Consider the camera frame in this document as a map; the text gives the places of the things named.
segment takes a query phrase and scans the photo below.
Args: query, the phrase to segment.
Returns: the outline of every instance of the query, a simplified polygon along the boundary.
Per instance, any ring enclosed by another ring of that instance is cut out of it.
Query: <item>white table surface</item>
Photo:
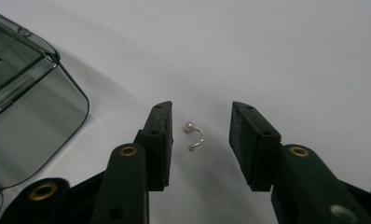
[[[371,190],[371,0],[0,0],[0,14],[51,43],[90,101],[84,126],[5,191],[5,207],[37,179],[73,186],[98,174],[168,100],[170,185],[150,193],[152,224],[277,223],[270,193],[250,191],[229,146],[232,101]],[[206,134],[194,152],[187,121]]]

